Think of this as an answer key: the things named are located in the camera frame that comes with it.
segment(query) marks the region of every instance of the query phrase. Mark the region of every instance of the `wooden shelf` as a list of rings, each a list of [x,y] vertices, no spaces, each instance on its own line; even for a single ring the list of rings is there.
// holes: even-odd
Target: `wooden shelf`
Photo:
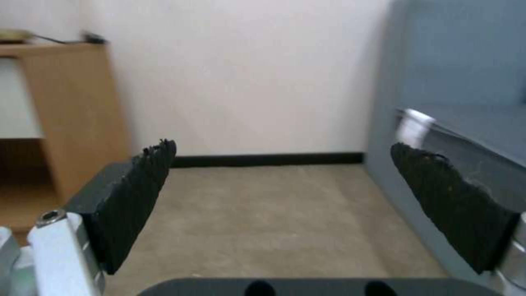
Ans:
[[[58,208],[58,201],[46,169],[9,171],[0,176],[0,225],[11,228],[19,238],[43,212]]]

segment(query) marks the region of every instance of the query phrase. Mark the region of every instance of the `cable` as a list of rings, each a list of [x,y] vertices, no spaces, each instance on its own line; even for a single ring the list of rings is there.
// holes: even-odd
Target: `cable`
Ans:
[[[60,43],[60,44],[67,44],[67,43],[69,43],[69,42],[60,41],[60,40],[49,38],[49,37],[45,37],[45,36],[40,36],[40,35],[37,35],[37,34],[33,34],[33,36],[37,37],[37,38],[40,38],[40,39],[48,40],[48,41],[51,41],[51,42]]]

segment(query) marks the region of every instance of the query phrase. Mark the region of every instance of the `black foam pad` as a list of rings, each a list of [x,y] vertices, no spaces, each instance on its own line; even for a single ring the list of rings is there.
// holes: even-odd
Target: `black foam pad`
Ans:
[[[95,257],[108,274],[119,269],[146,224],[175,154],[175,142],[162,140],[127,162],[111,163],[65,206],[82,216]]]
[[[493,270],[520,213],[466,182],[442,155],[398,143],[391,147],[391,157],[426,216],[454,249],[477,273]]]

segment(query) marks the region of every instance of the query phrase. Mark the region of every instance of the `black baseboard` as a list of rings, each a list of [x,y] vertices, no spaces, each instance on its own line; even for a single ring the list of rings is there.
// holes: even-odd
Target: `black baseboard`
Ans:
[[[363,153],[176,156],[171,167],[262,166],[362,163]]]

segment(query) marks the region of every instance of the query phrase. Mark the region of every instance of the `white wall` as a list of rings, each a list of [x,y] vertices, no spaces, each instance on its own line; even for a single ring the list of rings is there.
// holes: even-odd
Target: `white wall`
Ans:
[[[45,2],[111,40],[135,151],[221,155],[364,151],[389,1]]]

